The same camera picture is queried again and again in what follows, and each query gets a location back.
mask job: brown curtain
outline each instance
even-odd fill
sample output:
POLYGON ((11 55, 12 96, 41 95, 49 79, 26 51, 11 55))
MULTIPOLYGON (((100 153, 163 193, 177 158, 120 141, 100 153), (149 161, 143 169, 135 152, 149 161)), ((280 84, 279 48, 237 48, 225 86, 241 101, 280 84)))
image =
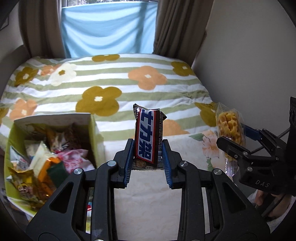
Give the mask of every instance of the brown curtain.
POLYGON ((32 57, 65 58, 61 10, 62 0, 20 0, 20 29, 32 57))
POLYGON ((212 5, 213 0, 159 0, 153 53, 192 65, 212 5))

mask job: green leaf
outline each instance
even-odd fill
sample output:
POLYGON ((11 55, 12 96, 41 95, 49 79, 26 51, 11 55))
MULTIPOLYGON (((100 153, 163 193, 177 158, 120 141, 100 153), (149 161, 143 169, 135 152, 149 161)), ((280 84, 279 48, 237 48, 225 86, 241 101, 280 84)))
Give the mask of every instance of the green leaf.
POLYGON ((207 170, 211 172, 213 169, 214 168, 211 164, 211 158, 209 158, 209 159, 207 159, 207 170))
POLYGON ((194 134, 192 136, 189 136, 191 138, 193 138, 194 140, 197 140, 197 141, 202 141, 202 138, 204 137, 204 134, 203 133, 198 133, 198 134, 194 134))

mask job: green box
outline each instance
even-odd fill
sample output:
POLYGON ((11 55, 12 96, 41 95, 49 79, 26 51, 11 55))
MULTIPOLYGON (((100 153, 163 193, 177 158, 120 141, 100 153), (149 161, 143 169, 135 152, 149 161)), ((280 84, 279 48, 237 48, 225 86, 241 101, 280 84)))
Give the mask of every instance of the green box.
POLYGON ((10 146, 13 146, 20 154, 26 156, 24 140, 29 137, 40 136, 36 131, 36 127, 44 128, 49 126, 53 130, 62 132, 67 126, 75 123, 77 126, 77 136, 80 142, 91 148, 93 153, 94 166, 98 168, 106 162, 103 137, 100 135, 96 126, 94 117, 89 113, 67 113, 67 114, 49 114, 49 115, 33 115, 15 120, 10 130, 5 156, 4 156, 4 177, 5 189, 8 200, 17 208, 30 216, 34 216, 36 211, 21 199, 19 192, 15 189, 12 183, 6 180, 10 176, 8 167, 12 167, 10 163, 10 146))

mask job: pink snack package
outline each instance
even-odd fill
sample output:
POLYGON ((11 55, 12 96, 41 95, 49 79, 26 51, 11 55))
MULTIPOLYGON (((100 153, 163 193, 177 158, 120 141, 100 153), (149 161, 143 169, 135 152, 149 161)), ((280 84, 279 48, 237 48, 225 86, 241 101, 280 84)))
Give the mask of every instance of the pink snack package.
POLYGON ((84 171, 93 170, 93 164, 86 159, 88 150, 77 149, 60 152, 57 157, 63 161, 66 171, 73 172, 76 168, 81 168, 84 171))

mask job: blue cloth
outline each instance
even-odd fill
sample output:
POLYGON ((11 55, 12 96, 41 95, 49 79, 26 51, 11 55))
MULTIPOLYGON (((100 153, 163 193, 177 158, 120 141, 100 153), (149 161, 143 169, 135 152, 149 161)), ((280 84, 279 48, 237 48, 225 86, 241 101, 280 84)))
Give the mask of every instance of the blue cloth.
POLYGON ((152 53, 157 2, 107 2, 62 8, 66 57, 152 53))

